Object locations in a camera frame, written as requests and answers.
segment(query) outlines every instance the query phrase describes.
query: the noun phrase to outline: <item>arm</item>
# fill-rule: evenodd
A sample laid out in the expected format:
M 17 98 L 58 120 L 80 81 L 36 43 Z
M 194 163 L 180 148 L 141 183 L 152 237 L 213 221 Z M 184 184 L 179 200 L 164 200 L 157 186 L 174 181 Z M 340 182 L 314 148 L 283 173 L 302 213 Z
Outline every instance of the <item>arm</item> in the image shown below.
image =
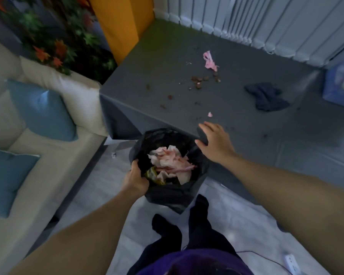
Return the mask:
M 113 199 L 52 236 L 9 274 L 104 275 L 129 210 L 148 187 L 148 180 L 141 177 L 134 161 L 122 190 Z
M 200 127 L 209 142 L 206 146 L 196 140 L 202 153 L 231 171 L 331 274 L 344 274 L 344 190 L 245 160 L 220 125 L 205 122 Z

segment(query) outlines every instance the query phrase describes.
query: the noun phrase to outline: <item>purple shirt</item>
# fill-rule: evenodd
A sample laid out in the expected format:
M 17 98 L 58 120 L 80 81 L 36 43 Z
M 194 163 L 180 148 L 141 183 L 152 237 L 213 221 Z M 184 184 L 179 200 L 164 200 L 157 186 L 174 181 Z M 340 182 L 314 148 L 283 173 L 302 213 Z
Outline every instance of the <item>purple shirt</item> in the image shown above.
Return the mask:
M 212 265 L 219 265 L 220 268 L 235 271 L 237 274 L 253 275 L 240 258 L 216 249 L 191 249 L 174 252 L 140 270 L 137 275 L 165 275 L 171 267 L 177 271 L 176 274 L 192 275 L 196 274 L 198 268 L 209 268 Z

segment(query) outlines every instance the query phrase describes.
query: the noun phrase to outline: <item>trash bag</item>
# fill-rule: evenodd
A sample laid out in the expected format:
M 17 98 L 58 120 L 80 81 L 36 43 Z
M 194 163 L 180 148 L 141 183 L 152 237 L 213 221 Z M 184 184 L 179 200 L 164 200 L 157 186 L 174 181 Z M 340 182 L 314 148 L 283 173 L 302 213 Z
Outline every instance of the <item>trash bag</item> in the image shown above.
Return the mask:
M 148 154 L 152 150 L 169 145 L 176 146 L 182 156 L 187 155 L 188 161 L 197 167 L 192 170 L 190 181 L 183 185 L 157 185 L 149 180 L 150 185 L 145 197 L 150 203 L 168 206 L 181 214 L 193 201 L 208 175 L 209 160 L 202 154 L 194 139 L 169 128 L 150 130 L 133 146 L 129 153 L 129 160 L 131 163 L 139 159 L 138 165 L 144 174 L 153 166 Z

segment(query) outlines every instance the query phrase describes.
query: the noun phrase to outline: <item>yellow wall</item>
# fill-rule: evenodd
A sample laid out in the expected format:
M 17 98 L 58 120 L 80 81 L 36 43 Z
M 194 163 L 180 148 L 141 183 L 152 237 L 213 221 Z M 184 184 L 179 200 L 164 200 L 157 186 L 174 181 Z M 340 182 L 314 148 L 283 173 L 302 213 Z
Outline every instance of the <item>yellow wall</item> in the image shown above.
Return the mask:
M 154 21 L 153 0 L 91 0 L 91 3 L 120 64 Z

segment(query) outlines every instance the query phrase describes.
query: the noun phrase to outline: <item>sofa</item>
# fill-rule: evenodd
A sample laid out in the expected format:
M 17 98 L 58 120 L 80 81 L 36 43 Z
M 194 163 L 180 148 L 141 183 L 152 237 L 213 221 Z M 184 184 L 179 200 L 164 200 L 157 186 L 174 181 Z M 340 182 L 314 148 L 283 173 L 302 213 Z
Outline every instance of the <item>sofa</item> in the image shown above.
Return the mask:
M 6 79 L 54 87 L 60 92 L 66 89 L 65 104 L 76 124 L 78 139 L 53 140 L 26 128 L 11 101 Z M 9 216 L 0 217 L 0 274 L 6 274 L 26 256 L 108 135 L 97 96 L 99 88 L 96 81 L 77 73 L 66 77 L 19 58 L 0 44 L 0 150 L 40 157 L 18 190 Z

